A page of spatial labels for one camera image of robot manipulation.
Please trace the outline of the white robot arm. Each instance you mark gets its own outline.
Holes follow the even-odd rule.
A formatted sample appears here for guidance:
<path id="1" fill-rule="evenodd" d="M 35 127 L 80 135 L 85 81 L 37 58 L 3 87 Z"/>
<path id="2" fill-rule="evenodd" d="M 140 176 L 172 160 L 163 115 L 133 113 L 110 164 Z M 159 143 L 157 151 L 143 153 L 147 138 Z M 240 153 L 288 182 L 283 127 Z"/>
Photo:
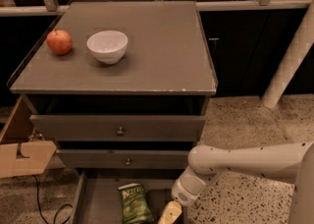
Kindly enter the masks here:
<path id="1" fill-rule="evenodd" d="M 310 4 L 284 59 L 272 77 L 262 103 L 275 107 L 314 42 L 314 2 Z M 288 224 L 314 224 L 314 142 L 225 150 L 198 145 L 172 187 L 158 224 L 173 224 L 204 189 L 225 171 L 291 183 L 294 193 Z"/>

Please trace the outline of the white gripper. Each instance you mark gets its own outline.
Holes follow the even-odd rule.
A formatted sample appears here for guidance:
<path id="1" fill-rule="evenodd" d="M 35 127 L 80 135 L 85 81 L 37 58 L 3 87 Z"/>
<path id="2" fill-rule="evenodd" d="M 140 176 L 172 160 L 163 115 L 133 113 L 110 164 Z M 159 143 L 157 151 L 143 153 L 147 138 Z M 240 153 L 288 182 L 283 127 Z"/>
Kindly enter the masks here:
<path id="1" fill-rule="evenodd" d="M 158 224 L 174 224 L 183 213 L 182 207 L 190 207 L 198 199 L 197 195 L 189 193 L 183 187 L 180 180 L 174 182 L 171 196 L 173 200 L 166 204 Z"/>

